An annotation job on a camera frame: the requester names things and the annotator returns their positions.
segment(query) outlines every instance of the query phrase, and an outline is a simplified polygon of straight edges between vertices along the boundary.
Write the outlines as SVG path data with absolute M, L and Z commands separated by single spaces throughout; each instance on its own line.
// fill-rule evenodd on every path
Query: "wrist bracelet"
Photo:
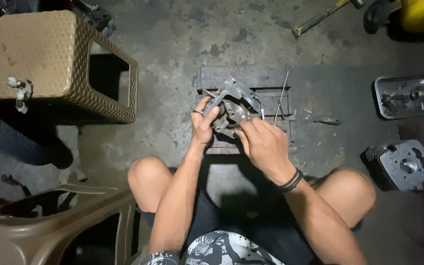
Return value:
M 278 186 L 282 193 L 289 192 L 297 187 L 297 184 L 303 178 L 303 173 L 297 167 L 295 168 L 295 174 L 286 184 Z

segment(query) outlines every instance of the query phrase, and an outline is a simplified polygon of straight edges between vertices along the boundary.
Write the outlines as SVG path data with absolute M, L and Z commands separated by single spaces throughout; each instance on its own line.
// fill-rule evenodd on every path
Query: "brown plastic stool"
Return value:
M 132 123 L 137 115 L 137 62 L 67 10 L 0 17 L 0 99 L 16 99 L 9 77 L 31 81 L 28 111 L 55 123 Z
M 139 218 L 129 189 L 61 185 L 0 207 L 0 265 L 130 265 Z

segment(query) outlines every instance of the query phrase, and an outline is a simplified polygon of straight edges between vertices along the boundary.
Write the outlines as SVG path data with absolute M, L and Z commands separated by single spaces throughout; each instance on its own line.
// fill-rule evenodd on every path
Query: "black shorts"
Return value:
M 141 213 L 152 226 L 155 214 Z M 198 189 L 192 223 L 183 250 L 198 237 L 215 230 L 239 233 L 285 265 L 307 265 L 315 257 L 283 196 L 269 205 L 267 210 L 260 212 L 258 217 L 240 218 L 221 214 L 210 198 Z

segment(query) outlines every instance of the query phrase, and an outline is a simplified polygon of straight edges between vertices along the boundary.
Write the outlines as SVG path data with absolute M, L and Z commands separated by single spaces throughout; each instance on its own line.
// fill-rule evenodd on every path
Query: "knee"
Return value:
M 354 199 L 359 200 L 366 207 L 371 208 L 376 199 L 374 185 L 370 178 L 354 169 L 340 167 L 333 170 L 333 177 L 342 191 L 349 193 Z
M 145 182 L 154 182 L 159 176 L 156 171 L 166 167 L 164 162 L 157 157 L 144 157 L 133 162 L 127 173 L 127 180 L 132 186 L 141 186 Z

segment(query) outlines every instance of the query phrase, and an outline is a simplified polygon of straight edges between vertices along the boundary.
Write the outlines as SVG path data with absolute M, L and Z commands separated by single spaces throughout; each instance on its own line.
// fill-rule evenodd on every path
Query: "person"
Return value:
M 203 98 L 197 109 L 209 100 Z M 192 112 L 189 148 L 174 175 L 156 157 L 139 159 L 129 169 L 130 189 L 152 224 L 149 257 L 140 264 L 293 265 L 314 258 L 324 264 L 367 264 L 351 228 L 374 205 L 371 181 L 337 168 L 310 185 L 288 159 L 286 134 L 258 118 L 241 122 L 235 133 L 244 153 L 283 196 L 258 217 L 247 218 L 248 227 L 220 227 L 218 209 L 197 188 L 218 112 L 216 106 L 204 117 Z

